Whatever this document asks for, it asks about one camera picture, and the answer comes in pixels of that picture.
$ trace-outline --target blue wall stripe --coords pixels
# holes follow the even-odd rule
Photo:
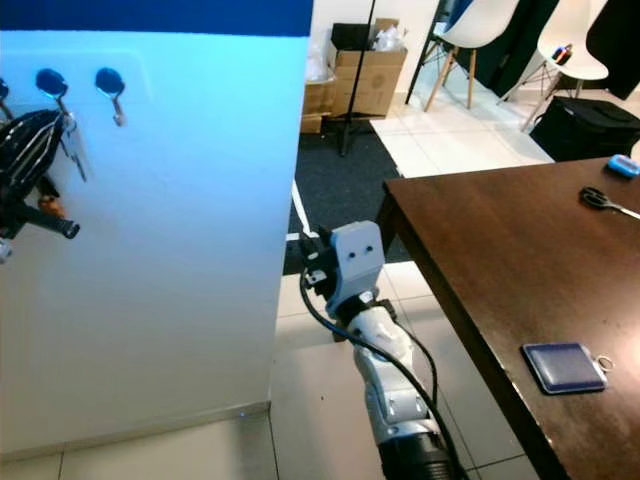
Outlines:
[[[313,0],[0,0],[2,30],[306,37]]]

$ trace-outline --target keyring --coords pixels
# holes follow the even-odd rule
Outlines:
[[[603,372],[608,373],[611,370],[613,370],[613,368],[616,366],[615,363],[613,363],[613,360],[611,360],[609,357],[607,357],[606,355],[598,355],[596,357],[596,362],[598,362],[598,366],[602,369]]]

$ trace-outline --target floor tile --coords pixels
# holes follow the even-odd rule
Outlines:
[[[447,404],[446,398],[444,395],[440,395],[438,399],[438,412],[440,412],[440,416],[445,423],[445,426],[449,430],[449,434],[453,438],[453,443],[456,447],[456,452],[458,453],[458,458],[462,467],[465,470],[473,468],[475,465],[473,464],[473,460],[471,459],[471,454],[466,443],[463,440],[462,432],[460,428],[456,424],[453,415],[451,414],[451,409]]]
[[[519,129],[496,130],[493,134],[523,165],[553,163],[547,152]]]
[[[538,475],[526,456],[479,468],[482,480],[538,480]]]
[[[640,101],[630,100],[624,102],[624,109],[633,113],[636,117],[640,117]]]
[[[560,95],[567,95],[566,92],[561,92]],[[625,110],[630,111],[631,113],[633,113],[633,107],[634,107],[634,100],[623,100],[621,98],[616,97],[615,95],[613,95],[612,93],[610,93],[607,90],[603,90],[603,89],[591,89],[591,88],[587,88],[582,90],[582,93],[580,93],[580,98],[586,98],[586,99],[590,99],[590,100],[604,100],[605,102],[611,102],[621,108],[624,108]]]
[[[398,300],[391,300],[391,305],[400,315],[398,321],[405,328],[411,328],[406,317],[402,314],[402,307]],[[310,313],[279,317],[276,320],[276,338],[274,356],[286,354],[291,350],[333,344],[333,336],[313,318]]]
[[[60,455],[48,455],[0,465],[2,480],[55,480],[58,478]]]
[[[398,118],[395,109],[390,109],[389,114],[386,118],[382,118],[380,120],[371,120],[371,126],[376,131],[378,136],[382,135],[401,135],[404,133],[409,133],[407,127],[404,123]]]
[[[276,480],[269,420],[252,415],[65,454],[63,480],[114,478]]]
[[[426,177],[440,174],[440,171],[427,158],[411,135],[383,135],[380,139],[403,177]]]
[[[422,111],[423,106],[407,105],[400,113],[400,119],[412,134],[488,130],[455,98],[438,98],[428,112]]]
[[[397,298],[433,295],[415,262],[387,263],[384,270]]]
[[[280,480],[384,479],[350,344],[280,355],[271,378]]]
[[[297,315],[307,313],[307,307],[302,301],[299,289],[299,275],[284,275],[280,282],[280,296],[278,300],[278,317],[286,317],[288,315]],[[377,286],[380,290],[380,298],[388,298],[395,300],[396,294],[384,270],[380,272]],[[325,301],[322,297],[317,296],[313,290],[309,291],[309,299],[311,303],[321,312],[324,313]]]
[[[415,138],[442,173],[522,165],[514,153],[488,132],[443,132]]]
[[[444,57],[441,56],[438,60],[426,63],[420,70],[414,91],[425,101],[431,95],[433,86],[435,85],[442,70],[444,60]],[[466,102],[468,88],[468,72],[457,63],[454,63],[454,67],[451,70],[446,83],[440,88],[436,98],[448,93],[456,98],[460,98],[461,101]],[[474,95],[476,95],[485,93],[488,90],[478,80],[476,80],[474,82],[473,91]]]
[[[495,130],[519,129],[535,108],[536,101],[500,102],[493,92],[474,95],[472,113]]]
[[[523,453],[500,408],[435,297],[400,300],[438,367],[439,385],[476,465]]]
[[[482,480],[477,470],[469,470],[467,475],[469,476],[469,480]]]

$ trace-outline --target blue object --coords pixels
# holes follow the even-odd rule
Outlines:
[[[564,47],[558,47],[556,51],[553,52],[553,55],[551,55],[551,58],[553,60],[556,60],[560,56],[560,54],[563,52],[563,50],[564,50]]]
[[[308,37],[312,0],[2,0],[7,30]]]
[[[619,174],[624,175],[628,178],[633,178],[640,175],[640,164],[634,162],[626,155],[614,155],[609,160],[607,166],[611,170],[614,170],[615,172],[618,172]]]
[[[545,393],[604,390],[607,379],[580,343],[523,345],[522,352]]]
[[[469,5],[471,5],[472,1],[473,0],[456,0],[456,3],[451,9],[451,15],[449,16],[449,20],[447,21],[447,28],[445,28],[445,31],[453,27],[453,25],[458,21],[458,19],[462,16]]]

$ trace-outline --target black curtain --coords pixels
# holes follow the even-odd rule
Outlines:
[[[596,19],[587,48],[609,69],[597,82],[620,98],[627,98],[640,83],[640,0],[609,0]]]
[[[505,94],[529,64],[540,32],[557,4],[558,0],[520,0],[505,32],[478,49],[478,81],[498,96]],[[463,50],[459,55],[460,64],[465,68],[468,68],[469,54]]]

